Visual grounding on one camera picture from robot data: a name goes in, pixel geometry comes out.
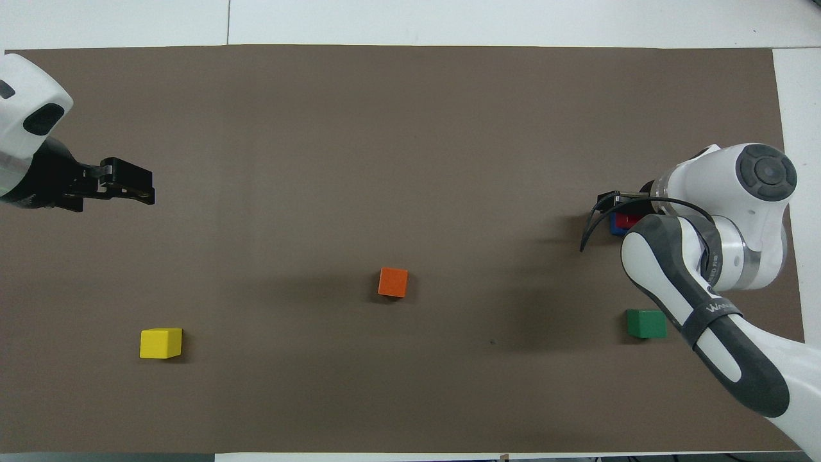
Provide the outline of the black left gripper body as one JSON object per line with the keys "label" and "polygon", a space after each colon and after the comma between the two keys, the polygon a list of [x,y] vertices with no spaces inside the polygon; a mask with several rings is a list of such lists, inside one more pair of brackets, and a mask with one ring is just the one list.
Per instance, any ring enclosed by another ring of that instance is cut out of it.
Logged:
{"label": "black left gripper body", "polygon": [[61,208],[82,212],[84,199],[67,197],[86,167],[56,138],[47,138],[33,153],[30,168],[17,186],[3,194],[3,202],[20,209]]}

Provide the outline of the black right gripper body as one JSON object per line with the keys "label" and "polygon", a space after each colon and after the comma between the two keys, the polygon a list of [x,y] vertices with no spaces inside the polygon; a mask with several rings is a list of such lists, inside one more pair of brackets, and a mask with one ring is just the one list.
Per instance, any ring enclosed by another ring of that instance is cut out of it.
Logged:
{"label": "black right gripper body", "polygon": [[630,216],[647,216],[652,213],[652,200],[648,192],[618,192],[614,196],[614,212]]}

